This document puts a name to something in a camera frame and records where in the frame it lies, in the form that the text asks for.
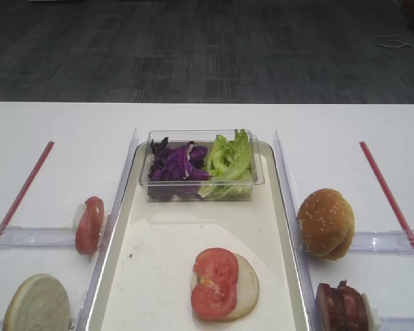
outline red tomato slice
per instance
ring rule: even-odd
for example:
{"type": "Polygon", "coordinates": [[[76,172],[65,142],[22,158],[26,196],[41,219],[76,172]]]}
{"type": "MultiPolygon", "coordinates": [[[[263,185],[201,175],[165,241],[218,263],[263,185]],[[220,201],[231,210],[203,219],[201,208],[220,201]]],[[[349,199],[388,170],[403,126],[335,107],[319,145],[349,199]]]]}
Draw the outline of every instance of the red tomato slice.
{"type": "Polygon", "coordinates": [[[200,277],[212,281],[231,281],[236,283],[239,265],[236,256],[223,248],[209,248],[199,253],[193,271],[200,277]]]}
{"type": "Polygon", "coordinates": [[[235,309],[236,283],[202,281],[192,291],[192,307],[202,319],[215,320],[227,316],[235,309]]]}
{"type": "Polygon", "coordinates": [[[82,255],[92,254],[97,250],[104,219],[104,204],[100,198],[89,198],[86,200],[86,207],[75,234],[75,247],[82,255]]]}

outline white table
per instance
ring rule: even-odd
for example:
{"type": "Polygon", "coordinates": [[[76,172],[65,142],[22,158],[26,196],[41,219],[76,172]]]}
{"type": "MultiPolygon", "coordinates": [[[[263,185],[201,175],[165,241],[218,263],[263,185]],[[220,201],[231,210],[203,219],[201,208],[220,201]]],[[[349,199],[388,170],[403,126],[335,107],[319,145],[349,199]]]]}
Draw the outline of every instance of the white table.
{"type": "Polygon", "coordinates": [[[48,159],[11,225],[70,225],[90,195],[112,204],[134,128],[248,128],[284,144],[298,200],[332,187],[361,231],[400,230],[358,143],[365,140],[414,228],[414,106],[0,103],[0,222],[49,140],[48,159]]]}

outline red stick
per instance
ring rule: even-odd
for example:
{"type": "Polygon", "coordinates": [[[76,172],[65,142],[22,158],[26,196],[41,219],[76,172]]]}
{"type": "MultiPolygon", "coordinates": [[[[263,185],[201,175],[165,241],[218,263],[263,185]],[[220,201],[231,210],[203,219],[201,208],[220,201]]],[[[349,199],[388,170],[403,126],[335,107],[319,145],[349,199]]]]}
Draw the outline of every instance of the red stick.
{"type": "Polygon", "coordinates": [[[3,234],[3,231],[5,230],[5,227],[9,224],[11,221],[12,216],[14,216],[15,212],[17,211],[17,208],[19,207],[21,200],[23,200],[26,192],[28,191],[28,188],[30,187],[30,184],[34,181],[35,176],[40,171],[41,166],[43,165],[44,161],[48,158],[48,155],[50,153],[50,150],[54,147],[54,142],[49,141],[49,143],[46,145],[43,153],[41,154],[39,160],[35,164],[34,168],[32,169],[31,173],[29,174],[29,177],[26,179],[26,182],[23,184],[23,187],[21,188],[20,192],[18,193],[17,197],[15,198],[14,202],[12,203],[11,207],[9,208],[9,211],[6,213],[5,218],[0,224],[0,237],[3,234]]]}
{"type": "MultiPolygon", "coordinates": [[[[377,177],[377,180],[379,181],[379,184],[382,187],[382,189],[383,189],[383,191],[386,195],[386,198],[388,199],[388,202],[389,202],[389,204],[391,205],[391,207],[394,211],[395,216],[399,220],[400,226],[402,227],[402,229],[404,231],[411,231],[411,227],[409,226],[408,222],[406,221],[405,216],[403,215],[403,212],[400,210],[400,207],[397,204],[397,201],[395,200],[395,198],[393,196],[393,193],[391,192],[390,188],[388,187],[388,184],[386,183],[384,176],[380,172],[379,166],[374,161],[374,157],[371,154],[368,146],[366,145],[365,141],[361,141],[359,144],[360,144],[360,147],[362,148],[362,150],[364,151],[366,159],[370,163],[370,166],[373,169],[373,172],[374,172],[375,176],[377,177]]],[[[413,249],[414,249],[414,237],[410,232],[408,232],[408,240],[409,240],[409,242],[411,243],[411,245],[413,246],[413,249]]]]}

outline white tray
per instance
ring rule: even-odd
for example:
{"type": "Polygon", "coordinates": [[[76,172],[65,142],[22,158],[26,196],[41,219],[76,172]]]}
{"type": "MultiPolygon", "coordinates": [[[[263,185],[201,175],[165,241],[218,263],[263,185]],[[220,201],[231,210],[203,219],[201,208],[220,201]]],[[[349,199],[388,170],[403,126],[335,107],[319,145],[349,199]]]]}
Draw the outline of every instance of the white tray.
{"type": "Polygon", "coordinates": [[[306,330],[273,150],[259,143],[265,185],[251,201],[147,202],[138,185],[145,144],[138,147],[89,330],[306,330]],[[203,322],[190,306],[195,258],[209,247],[246,257],[260,282],[246,317],[203,322]]]}

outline bread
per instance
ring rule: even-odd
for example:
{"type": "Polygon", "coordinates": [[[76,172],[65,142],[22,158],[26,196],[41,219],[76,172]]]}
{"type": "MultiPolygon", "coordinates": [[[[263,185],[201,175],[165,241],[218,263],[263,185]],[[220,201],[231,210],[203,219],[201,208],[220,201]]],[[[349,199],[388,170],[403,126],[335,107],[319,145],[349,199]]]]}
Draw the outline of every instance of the bread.
{"type": "Polygon", "coordinates": [[[36,274],[15,292],[3,319],[3,331],[69,331],[68,293],[56,278],[36,274]]]}
{"type": "Polygon", "coordinates": [[[324,188],[310,194],[297,219],[310,254],[332,260],[346,254],[353,241],[355,219],[350,204],[338,191],[324,188]]]}
{"type": "MultiPolygon", "coordinates": [[[[252,266],[239,254],[235,254],[239,265],[237,277],[237,302],[235,309],[219,321],[227,322],[239,319],[253,310],[259,297],[259,280],[252,266]]],[[[199,283],[197,275],[192,276],[192,290],[199,283]]]]}

